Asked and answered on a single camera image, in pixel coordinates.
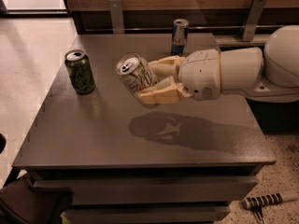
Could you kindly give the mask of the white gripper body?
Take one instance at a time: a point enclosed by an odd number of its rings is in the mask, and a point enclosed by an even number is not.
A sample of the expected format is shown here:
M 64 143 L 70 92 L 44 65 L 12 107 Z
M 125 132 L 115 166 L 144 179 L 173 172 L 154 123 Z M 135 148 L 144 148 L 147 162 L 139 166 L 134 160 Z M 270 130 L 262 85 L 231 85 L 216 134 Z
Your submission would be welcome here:
M 215 49 L 198 50 L 180 65 L 178 79 L 196 101 L 214 100 L 221 95 L 221 60 Z

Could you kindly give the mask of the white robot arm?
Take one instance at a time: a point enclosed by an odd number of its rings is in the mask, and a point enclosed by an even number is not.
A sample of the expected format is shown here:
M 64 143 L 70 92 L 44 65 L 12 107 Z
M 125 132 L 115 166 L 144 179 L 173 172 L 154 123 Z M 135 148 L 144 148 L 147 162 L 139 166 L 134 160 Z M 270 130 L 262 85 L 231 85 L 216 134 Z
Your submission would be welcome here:
M 146 105 L 173 104 L 184 98 L 214 100 L 237 94 L 254 101 L 288 103 L 299 94 L 299 26 L 285 26 L 257 47 L 198 50 L 149 63 L 159 82 L 137 99 Z

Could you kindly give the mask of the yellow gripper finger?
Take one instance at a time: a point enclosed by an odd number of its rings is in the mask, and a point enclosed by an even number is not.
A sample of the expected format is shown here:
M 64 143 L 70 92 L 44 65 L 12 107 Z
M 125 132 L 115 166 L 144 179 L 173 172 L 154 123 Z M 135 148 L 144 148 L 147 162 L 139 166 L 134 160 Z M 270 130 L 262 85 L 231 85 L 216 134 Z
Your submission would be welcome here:
M 184 60 L 184 57 L 178 55 L 169 56 L 157 61 L 149 62 L 148 68 L 154 73 L 158 80 L 172 77 L 175 81 L 178 81 L 179 68 Z
M 164 78 L 154 86 L 139 91 L 136 95 L 145 105 L 174 104 L 191 97 L 184 85 L 177 83 L 173 77 Z

